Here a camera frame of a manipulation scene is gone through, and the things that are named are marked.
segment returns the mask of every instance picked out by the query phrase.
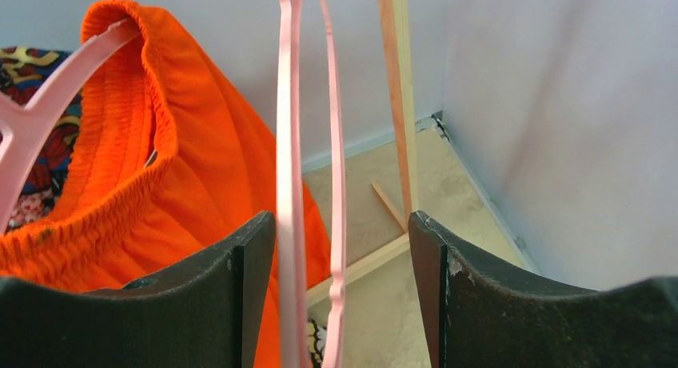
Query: wooden rod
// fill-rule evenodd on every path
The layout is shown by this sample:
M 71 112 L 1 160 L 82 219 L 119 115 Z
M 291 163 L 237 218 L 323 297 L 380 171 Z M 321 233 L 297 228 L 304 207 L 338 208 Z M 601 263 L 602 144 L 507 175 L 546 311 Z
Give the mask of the wooden rod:
M 419 209 L 408 0 L 378 0 L 405 217 Z
M 381 184 L 379 184 L 378 182 L 372 182 L 372 189 L 374 190 L 374 193 L 377 195 L 377 198 L 379 198 L 379 200 L 381 200 L 381 202 L 384 204 L 386 210 L 391 214 L 393 220 L 395 220 L 398 223 L 398 226 L 400 226 L 404 233 L 407 233 L 407 218 L 401 212 L 401 210 L 398 209 L 398 206 L 390 198 L 389 194 L 386 193 L 384 188 L 382 188 Z
M 375 250 L 346 268 L 346 285 L 355 282 L 359 278 L 369 274 L 387 262 L 395 259 L 409 250 L 409 236 L 403 234 L 399 238 L 389 242 L 385 246 Z M 324 280 L 320 284 L 306 291 L 307 307 L 314 306 L 329 296 L 329 286 L 332 278 Z

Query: orange fabric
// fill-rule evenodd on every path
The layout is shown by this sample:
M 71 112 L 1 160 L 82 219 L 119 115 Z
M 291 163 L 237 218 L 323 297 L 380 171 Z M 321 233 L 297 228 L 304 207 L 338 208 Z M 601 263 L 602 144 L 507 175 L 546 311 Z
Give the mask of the orange fabric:
M 64 194 L 48 217 L 0 238 L 0 274 L 73 292 L 118 288 L 275 211 L 273 135 L 170 13 L 97 2 L 82 40 L 127 16 L 143 38 L 88 81 Z M 153 148 L 158 157 L 143 169 Z M 313 286 L 329 276 L 329 240 L 306 188 L 304 204 Z M 261 368 L 281 365 L 273 260 Z

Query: beige floor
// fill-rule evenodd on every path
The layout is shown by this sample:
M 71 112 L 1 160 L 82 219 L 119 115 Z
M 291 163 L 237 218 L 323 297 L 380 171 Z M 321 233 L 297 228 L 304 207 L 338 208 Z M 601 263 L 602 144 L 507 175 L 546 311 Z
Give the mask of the beige floor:
M 417 134 L 417 160 L 421 210 L 467 241 L 523 266 L 448 143 L 435 130 Z M 329 224 L 329 167 L 304 177 Z M 372 192 L 375 181 L 400 203 L 394 143 L 346 161 L 349 264 L 402 235 Z M 346 294 L 346 368 L 430 366 L 409 252 L 350 284 Z M 309 312 L 322 321 L 329 303 L 320 302 Z

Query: baseboard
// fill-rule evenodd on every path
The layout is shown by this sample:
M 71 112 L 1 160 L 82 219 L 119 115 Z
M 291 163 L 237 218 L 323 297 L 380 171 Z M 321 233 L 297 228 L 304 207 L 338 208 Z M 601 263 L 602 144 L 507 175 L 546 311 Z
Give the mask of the baseboard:
M 488 209 L 489 213 L 492 215 L 494 222 L 497 223 L 499 229 L 504 234 L 504 237 L 511 245 L 513 250 L 518 255 L 518 258 L 523 262 L 524 268 L 534 274 L 540 274 L 539 269 L 537 269 L 536 264 L 532 260 L 527 248 L 525 247 L 524 241 L 518 237 L 509 227 L 509 224 L 504 220 L 504 217 L 501 215 L 499 208 L 494 204 L 492 199 L 489 197 L 489 194 L 485 188 L 483 188 L 480 183 L 480 179 L 473 173 L 471 168 L 468 166 L 468 163 L 461 156 L 461 153 L 457 149 L 454 141 L 449 137 L 447 130 L 445 129 L 445 122 L 442 121 L 442 114 L 435 114 L 433 118 L 437 120 L 437 128 L 441 134 L 447 138 L 447 142 L 454 153 L 454 156 L 457 157 L 459 164 L 464 169 L 464 172 L 469 177 L 469 181 L 473 186 L 473 189 L 476 190 L 476 193 L 481 197 L 481 201 L 485 204 L 485 207 Z
M 419 132 L 420 130 L 427 130 L 437 126 L 434 116 L 438 116 L 438 114 L 439 112 L 432 114 L 427 118 L 417 120 L 414 123 L 415 130 Z M 378 136 L 374 136 L 357 144 L 345 146 L 344 156 L 350 158 L 351 156 L 367 152 L 368 150 L 373 150 L 375 148 L 378 148 L 379 146 L 389 144 L 390 142 L 393 142 L 395 140 L 396 134 L 394 131 L 391 130 L 389 132 L 386 132 L 385 134 L 379 134 Z M 329 151 L 327 151 L 324 152 L 323 154 L 319 154 L 305 160 L 301 164 L 301 171 L 304 173 L 310 172 L 311 170 L 317 170 L 318 168 L 322 168 L 323 166 L 328 166 L 331 163 L 332 163 L 332 154 Z

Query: white wall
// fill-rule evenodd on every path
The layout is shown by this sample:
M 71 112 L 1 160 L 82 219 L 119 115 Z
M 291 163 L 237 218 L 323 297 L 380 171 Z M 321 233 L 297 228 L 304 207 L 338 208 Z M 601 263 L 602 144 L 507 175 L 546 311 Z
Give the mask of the white wall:
M 450 0 L 445 117 L 536 266 L 678 274 L 678 0 Z
M 2 0 L 0 46 L 72 50 L 96 0 Z M 136 0 L 162 6 L 191 32 L 273 129 L 277 0 Z M 393 130 L 377 0 L 328 0 L 340 61 L 347 146 Z M 410 0 L 417 113 L 442 109 L 447 0 Z M 305 0 L 302 33 L 302 140 L 306 163 L 329 150 L 325 29 L 318 0 Z

